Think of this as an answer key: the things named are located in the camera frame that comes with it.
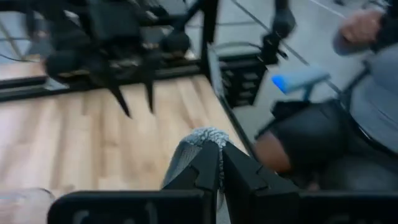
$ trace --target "black metal frame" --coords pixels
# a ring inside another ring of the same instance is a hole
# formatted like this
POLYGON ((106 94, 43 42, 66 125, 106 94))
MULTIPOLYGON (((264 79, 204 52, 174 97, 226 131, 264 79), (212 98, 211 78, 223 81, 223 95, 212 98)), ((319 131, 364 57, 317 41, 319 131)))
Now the black metal frame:
MULTIPOLYGON (((24 12, 21 0, 0 0, 0 6, 3 6, 0 11, 21 11, 24 12)), ((186 15, 180 18, 172 19, 165 18, 160 22, 161 24, 173 22, 174 30, 183 30, 185 24, 198 12, 202 11, 203 16, 203 32, 201 38, 201 58, 199 60, 187 60, 183 62, 172 62, 166 65, 164 68, 160 69, 156 73, 156 80, 166 80, 171 78, 179 77, 189 77, 192 75, 205 74, 209 82, 210 78, 210 64, 207 56, 208 44, 212 44, 215 38, 216 20, 218 15, 218 4, 219 0, 197 0, 190 9, 187 11, 186 15)), ((246 68, 251 68, 259 66, 261 61, 258 60, 260 51, 253 52, 251 54, 244 55, 230 55, 225 57, 220 57, 220 62, 224 62, 220 69, 225 70, 244 70, 246 68)), ((32 78, 18 78, 14 80, 4 80, 0 81, 0 91, 5 89, 16 88, 12 91, 2 91, 0 93, 0 102, 12 101, 12 100, 22 100, 29 98, 36 98, 41 96, 52 96, 64 93, 71 93, 76 91, 88 91, 101 88, 89 82, 88 80, 79 80, 76 83, 71 83, 69 88, 59 89, 59 90, 46 90, 43 85, 46 82, 45 77, 32 77, 32 78)), ((133 83, 139 83, 141 80, 139 77, 132 77, 125 80, 118 80, 120 85, 128 85, 133 83)), ((240 126, 238 120, 232 112, 231 107, 228 105, 226 99, 223 96, 218 96, 218 99, 226 111, 232 125, 234 126, 237 134, 242 140, 244 146, 248 153, 252 153, 252 144, 246 134, 244 133, 242 127, 240 126)))

